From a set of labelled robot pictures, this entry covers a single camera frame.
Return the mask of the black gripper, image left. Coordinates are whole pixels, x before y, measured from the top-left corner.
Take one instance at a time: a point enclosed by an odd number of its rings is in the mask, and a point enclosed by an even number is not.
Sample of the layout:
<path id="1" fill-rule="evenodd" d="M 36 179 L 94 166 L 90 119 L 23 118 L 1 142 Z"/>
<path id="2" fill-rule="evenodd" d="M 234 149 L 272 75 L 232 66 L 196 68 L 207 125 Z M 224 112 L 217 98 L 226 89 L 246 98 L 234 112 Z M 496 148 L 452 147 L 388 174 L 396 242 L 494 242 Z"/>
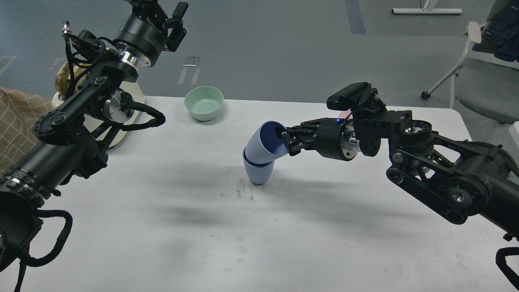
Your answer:
<path id="1" fill-rule="evenodd" d="M 178 2 L 171 18 L 167 17 L 157 0 L 127 2 L 132 6 L 132 12 L 114 39 L 118 50 L 130 47 L 147 67 L 156 64 L 163 48 L 167 52 L 178 50 L 187 35 L 183 26 L 183 17 L 189 8 L 187 2 Z"/>

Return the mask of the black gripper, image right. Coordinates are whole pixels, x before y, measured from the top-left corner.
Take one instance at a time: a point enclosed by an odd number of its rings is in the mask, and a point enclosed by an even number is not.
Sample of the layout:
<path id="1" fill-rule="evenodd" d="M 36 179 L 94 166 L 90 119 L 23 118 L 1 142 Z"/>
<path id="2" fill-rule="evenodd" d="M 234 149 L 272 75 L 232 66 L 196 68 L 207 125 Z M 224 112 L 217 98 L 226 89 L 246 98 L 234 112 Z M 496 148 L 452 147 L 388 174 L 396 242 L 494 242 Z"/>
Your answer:
<path id="1" fill-rule="evenodd" d="M 325 158 L 350 161 L 361 152 L 353 120 L 320 118 L 293 127 L 275 127 L 275 141 L 283 141 L 288 155 L 316 151 Z"/>

